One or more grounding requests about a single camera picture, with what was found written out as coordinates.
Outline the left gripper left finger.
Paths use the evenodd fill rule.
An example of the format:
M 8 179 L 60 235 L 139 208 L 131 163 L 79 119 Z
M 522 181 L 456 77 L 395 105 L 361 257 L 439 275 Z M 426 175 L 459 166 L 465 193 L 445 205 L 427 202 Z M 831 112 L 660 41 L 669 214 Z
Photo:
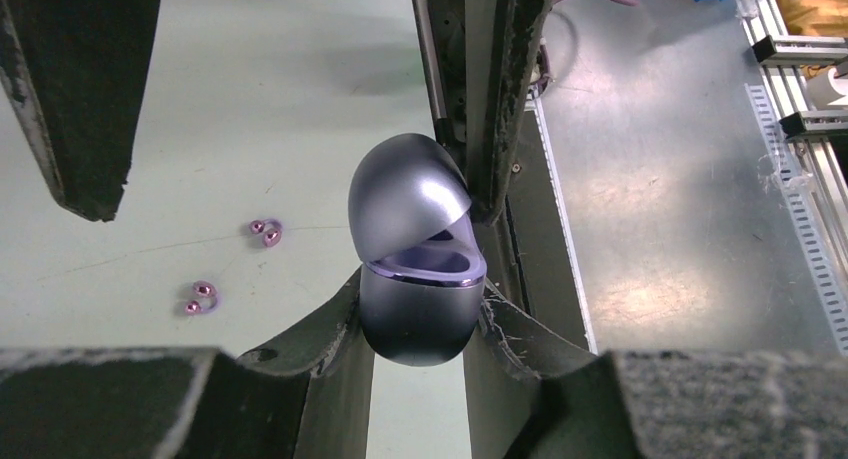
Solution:
M 1 83 L 54 201 L 115 219 L 161 0 L 1 0 Z

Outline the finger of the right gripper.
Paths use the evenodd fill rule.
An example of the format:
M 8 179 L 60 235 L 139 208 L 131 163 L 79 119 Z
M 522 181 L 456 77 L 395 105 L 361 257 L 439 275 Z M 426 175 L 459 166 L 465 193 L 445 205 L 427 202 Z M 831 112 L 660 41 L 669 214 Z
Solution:
M 847 362 L 566 341 L 488 289 L 464 354 L 476 458 L 843 458 Z
M 360 323 L 355 271 L 323 305 L 241 354 L 262 375 L 261 458 L 363 458 L 375 354 Z

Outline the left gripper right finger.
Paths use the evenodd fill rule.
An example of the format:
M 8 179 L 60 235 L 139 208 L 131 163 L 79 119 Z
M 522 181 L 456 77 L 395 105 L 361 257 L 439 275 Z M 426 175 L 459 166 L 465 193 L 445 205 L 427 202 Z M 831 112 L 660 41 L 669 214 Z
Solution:
M 552 0 L 464 0 L 464 172 L 472 220 L 500 214 L 542 28 Z

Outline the purple earbud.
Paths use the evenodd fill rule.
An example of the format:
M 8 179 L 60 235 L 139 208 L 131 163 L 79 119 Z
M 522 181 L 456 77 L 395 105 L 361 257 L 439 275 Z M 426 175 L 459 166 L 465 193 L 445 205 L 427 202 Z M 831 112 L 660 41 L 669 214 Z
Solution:
M 217 309 L 220 298 L 217 288 L 207 281 L 195 281 L 192 284 L 193 298 L 183 306 L 188 316 L 207 314 Z
M 261 242 L 266 248 L 276 246 L 282 235 L 282 223 L 276 219 L 253 220 L 248 224 L 251 234 L 260 236 Z

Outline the purple earbud charging case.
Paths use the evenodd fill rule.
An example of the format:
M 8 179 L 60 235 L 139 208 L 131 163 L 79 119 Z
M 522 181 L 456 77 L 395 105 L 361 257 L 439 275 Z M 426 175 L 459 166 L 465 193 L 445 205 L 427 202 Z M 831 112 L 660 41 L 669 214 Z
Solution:
M 361 328 L 390 361 L 450 361 L 472 336 L 487 263 L 459 168 L 435 140 L 400 134 L 359 163 L 348 222 L 360 269 Z

